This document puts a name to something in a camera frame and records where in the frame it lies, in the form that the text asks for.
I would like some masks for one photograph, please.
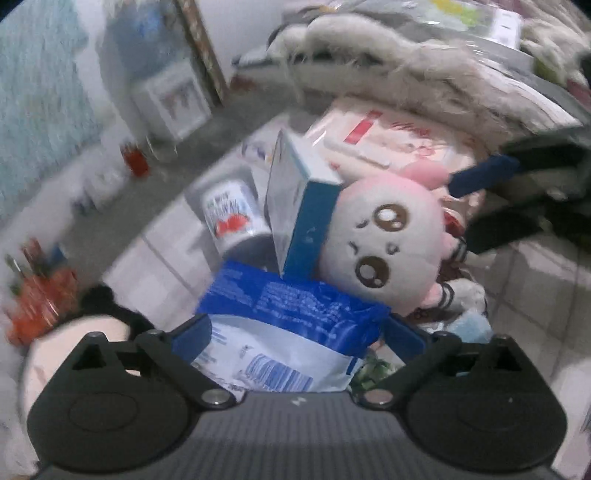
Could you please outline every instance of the red bottle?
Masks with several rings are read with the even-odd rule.
[[[150,172],[148,161],[137,145],[131,143],[123,145],[121,155],[135,177],[145,177]]]

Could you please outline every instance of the blue box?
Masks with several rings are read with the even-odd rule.
[[[281,276],[312,276],[342,183],[308,140],[281,130],[267,190]]]

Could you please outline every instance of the plush toy eye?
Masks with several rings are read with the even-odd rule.
[[[386,232],[399,232],[406,228],[408,217],[408,210],[396,203],[382,205],[374,211],[374,223]]]
[[[359,253],[359,247],[355,242],[349,242],[348,245],[353,249],[353,253],[357,255]]]
[[[390,278],[390,269],[379,257],[363,257],[357,262],[355,275],[367,288],[382,288]]]
[[[400,252],[400,247],[398,245],[394,245],[392,242],[388,242],[386,245],[386,253],[388,255],[394,255]]]

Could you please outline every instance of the white box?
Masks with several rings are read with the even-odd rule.
[[[341,184],[309,141],[279,133],[267,209],[281,276],[312,276]]]
[[[136,83],[132,97],[150,131],[163,140],[180,141],[211,116],[189,59]]]

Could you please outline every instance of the can label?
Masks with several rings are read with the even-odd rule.
[[[246,185],[228,182],[206,200],[205,218],[215,238],[249,231],[255,216],[254,198]]]

